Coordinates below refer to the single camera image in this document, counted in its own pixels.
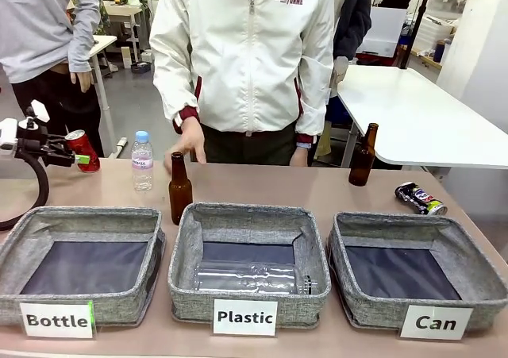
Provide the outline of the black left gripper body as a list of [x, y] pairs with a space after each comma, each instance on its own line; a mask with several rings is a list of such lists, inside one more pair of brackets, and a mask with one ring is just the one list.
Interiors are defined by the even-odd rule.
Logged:
[[46, 163], [48, 151], [45, 149], [48, 142], [48, 130], [45, 125], [38, 125], [37, 128], [25, 129], [20, 125], [17, 127], [17, 147], [15, 158], [20, 159], [21, 153], [41, 159]]

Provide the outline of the grey-shirt person's hand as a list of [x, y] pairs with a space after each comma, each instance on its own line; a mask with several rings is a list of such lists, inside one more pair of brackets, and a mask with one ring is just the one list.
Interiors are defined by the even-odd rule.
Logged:
[[70, 77], [71, 77], [71, 82], [73, 84], [79, 84], [80, 90], [83, 93], [88, 92], [88, 90], [94, 83], [92, 71], [72, 72], [70, 74]]

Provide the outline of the white-jacket person's left hand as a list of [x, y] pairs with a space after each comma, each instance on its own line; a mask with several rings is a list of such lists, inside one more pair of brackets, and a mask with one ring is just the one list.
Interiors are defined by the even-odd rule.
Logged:
[[297, 143], [296, 149], [290, 160], [292, 167], [307, 167], [309, 151], [312, 148], [312, 144], [309, 143]]

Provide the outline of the white-jacket person's right hand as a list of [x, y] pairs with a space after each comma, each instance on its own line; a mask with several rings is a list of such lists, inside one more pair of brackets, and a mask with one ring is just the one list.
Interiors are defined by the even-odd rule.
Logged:
[[182, 134], [179, 136], [177, 142], [165, 153], [164, 166], [169, 175], [172, 172], [172, 159], [171, 156], [176, 153], [193, 152], [196, 160], [200, 164], [206, 163], [205, 153], [205, 137], [202, 127], [196, 117], [188, 117], [185, 119], [181, 126]]

